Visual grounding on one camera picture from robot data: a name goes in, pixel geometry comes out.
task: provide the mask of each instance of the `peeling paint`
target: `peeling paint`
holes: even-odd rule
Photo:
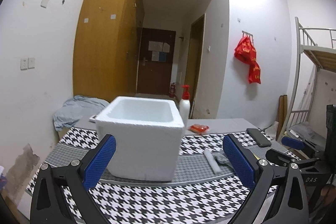
[[[12,200],[15,200],[24,181],[31,175],[34,167],[40,161],[40,157],[33,153],[30,144],[23,148],[23,153],[19,155],[15,164],[8,170],[6,178],[8,183],[6,189]]]

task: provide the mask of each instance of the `foam box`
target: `foam box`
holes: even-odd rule
[[[114,176],[171,181],[184,124],[172,100],[117,97],[96,117],[99,140],[111,134],[117,148],[107,169]]]

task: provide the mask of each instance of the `red pump head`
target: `red pump head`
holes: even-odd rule
[[[183,88],[183,94],[182,94],[182,99],[183,100],[189,100],[190,98],[190,94],[189,94],[189,85],[183,85],[182,88]]]

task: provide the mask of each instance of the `metal bed frame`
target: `metal bed frame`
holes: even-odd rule
[[[294,126],[299,123],[303,123],[308,121],[310,116],[310,111],[314,101],[314,95],[316,91],[316,83],[317,83],[317,72],[319,69],[325,69],[329,71],[336,72],[336,49],[334,49],[334,41],[336,38],[333,38],[333,31],[336,29],[330,28],[304,28],[297,17],[295,17],[295,25],[296,25],[296,43],[297,43],[297,51],[296,51],[296,68],[295,68],[295,79],[294,79],[294,86],[293,86],[293,93],[292,97],[288,106],[287,115],[285,121],[283,123],[282,129],[280,131],[278,141],[281,140],[283,137],[284,132],[289,129],[291,126]],[[321,30],[321,31],[328,31],[330,33],[330,41],[331,41],[331,48],[326,47],[318,47],[317,43],[311,38],[307,30]],[[300,62],[301,62],[301,54],[305,53],[308,58],[314,63],[315,65],[315,77],[314,77],[314,85],[311,92],[310,104],[308,109],[301,109],[301,110],[293,110],[293,105],[295,101],[295,96],[297,92],[297,86],[299,82],[299,74],[300,74]],[[325,58],[321,57],[321,54],[324,53],[329,54],[332,58]]]

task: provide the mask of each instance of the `metal bolt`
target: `metal bolt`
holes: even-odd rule
[[[42,165],[41,165],[41,169],[42,169],[42,170],[46,170],[47,168],[48,168],[48,164],[42,164]]]
[[[297,166],[297,164],[295,162],[292,162],[291,163],[291,168],[298,169],[299,167]]]
[[[259,163],[260,163],[260,165],[262,165],[262,166],[266,166],[266,165],[268,165],[268,161],[267,161],[267,160],[264,160],[264,159],[259,160]]]
[[[71,165],[72,166],[77,166],[79,164],[79,160],[73,160],[72,162],[71,162]]]

